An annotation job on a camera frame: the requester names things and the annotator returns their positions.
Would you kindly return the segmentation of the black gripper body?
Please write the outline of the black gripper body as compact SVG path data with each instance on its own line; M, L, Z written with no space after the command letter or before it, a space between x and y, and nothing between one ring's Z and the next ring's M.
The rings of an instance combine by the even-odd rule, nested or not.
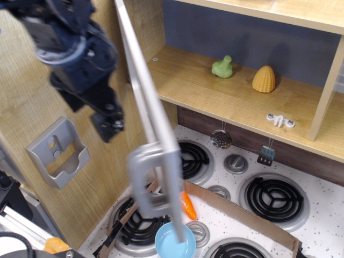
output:
M123 110L115 91L109 85L115 68L114 64L52 66L50 80L74 111L88 105L105 120L101 122L101 127L123 129Z

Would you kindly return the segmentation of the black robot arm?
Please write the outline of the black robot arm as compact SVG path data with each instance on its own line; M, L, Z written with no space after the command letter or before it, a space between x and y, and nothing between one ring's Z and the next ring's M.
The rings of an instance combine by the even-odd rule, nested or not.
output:
M124 113L109 80L118 51L92 20L91 1L1 1L34 42L36 58L51 68L51 85L73 111L87 105L106 143L124 129Z

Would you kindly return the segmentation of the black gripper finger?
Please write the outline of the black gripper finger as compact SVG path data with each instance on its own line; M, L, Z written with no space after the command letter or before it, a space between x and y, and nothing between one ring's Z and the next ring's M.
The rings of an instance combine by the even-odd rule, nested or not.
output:
M124 116L122 113L114 117L107 117L100 113L94 113L91 116L91 121L97 133L105 143L109 143L116 134L124 130Z

